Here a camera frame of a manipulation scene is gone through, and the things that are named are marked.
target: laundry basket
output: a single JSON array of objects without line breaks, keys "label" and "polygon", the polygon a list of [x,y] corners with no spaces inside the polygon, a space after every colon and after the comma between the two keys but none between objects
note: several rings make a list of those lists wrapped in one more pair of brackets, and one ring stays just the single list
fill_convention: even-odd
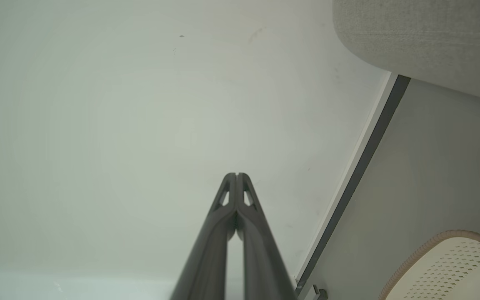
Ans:
[{"label": "laundry basket", "polygon": [[442,232],[408,258],[379,300],[480,299],[480,234]]}]

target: brown braided rim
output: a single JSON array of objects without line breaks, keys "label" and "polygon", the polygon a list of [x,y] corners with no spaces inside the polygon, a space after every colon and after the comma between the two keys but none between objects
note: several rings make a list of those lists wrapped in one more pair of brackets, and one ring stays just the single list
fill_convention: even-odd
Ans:
[{"label": "brown braided rim", "polygon": [[480,234],[468,231],[468,230],[448,230],[442,233],[438,233],[425,244],[421,245],[416,252],[414,252],[405,262],[398,268],[398,270],[390,277],[385,287],[382,289],[381,294],[379,295],[379,300],[385,300],[388,297],[388,294],[392,291],[397,282],[405,275],[405,273],[421,258],[423,255],[427,254],[436,245],[440,244],[442,241],[451,238],[469,238],[480,242]]}]

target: gray floor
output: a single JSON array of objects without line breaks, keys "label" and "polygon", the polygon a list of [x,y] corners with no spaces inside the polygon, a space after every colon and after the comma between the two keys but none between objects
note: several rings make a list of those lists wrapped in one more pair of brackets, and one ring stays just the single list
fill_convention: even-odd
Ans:
[{"label": "gray floor", "polygon": [[451,229],[480,233],[480,99],[411,80],[306,287],[377,299],[413,251]]}]

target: smudge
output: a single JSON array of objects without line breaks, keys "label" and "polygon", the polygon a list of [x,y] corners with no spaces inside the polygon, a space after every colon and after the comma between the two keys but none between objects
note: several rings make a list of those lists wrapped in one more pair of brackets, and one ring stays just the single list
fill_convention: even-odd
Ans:
[{"label": "smudge", "polygon": [[253,34],[249,37],[249,40],[247,40],[247,42],[249,44],[251,44],[251,42],[253,42],[253,40],[255,38],[257,38],[257,36],[259,35],[259,33],[263,32],[264,29],[266,29],[266,27],[260,27],[259,29],[257,29],[255,32],[253,32]]}]

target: dark gray strip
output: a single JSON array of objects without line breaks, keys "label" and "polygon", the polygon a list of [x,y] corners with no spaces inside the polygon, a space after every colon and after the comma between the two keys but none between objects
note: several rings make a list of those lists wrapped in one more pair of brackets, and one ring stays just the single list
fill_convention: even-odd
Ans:
[{"label": "dark gray strip", "polygon": [[325,249],[325,246],[327,245],[327,241],[329,241],[329,238],[335,231],[338,221],[342,217],[345,207],[347,207],[347,203],[349,203],[349,200],[353,196],[353,193],[355,192],[358,183],[360,182],[360,179],[362,179],[362,175],[364,175],[364,172],[366,171],[366,168],[368,167],[372,156],[377,149],[377,146],[379,146],[379,143],[381,142],[381,138],[385,134],[386,127],[388,127],[388,124],[390,123],[390,120],[392,119],[392,116],[394,115],[394,112],[398,107],[401,98],[405,94],[408,82],[410,82],[410,78],[406,76],[399,75],[396,79],[396,82],[392,87],[392,91],[390,91],[390,95],[388,96],[388,99],[386,101],[385,107],[382,109],[381,116],[379,116],[379,120],[377,120],[377,124],[373,128],[372,135],[366,143],[364,152],[362,152],[362,155],[358,160],[357,167],[355,167],[351,178],[349,178],[349,182],[345,187],[345,190],[342,194],[342,197],[340,198],[335,212],[329,220],[327,227],[323,231],[322,238],[316,246],[316,249],[314,250],[312,257],[310,258],[307,267],[303,272],[303,275],[301,275],[301,278],[297,283],[297,288],[295,288],[296,295],[299,295],[299,293],[303,289],[303,286],[305,285],[305,283],[307,283],[307,280],[312,274],[312,271],[314,270],[318,259],[322,255],[323,249]]}]

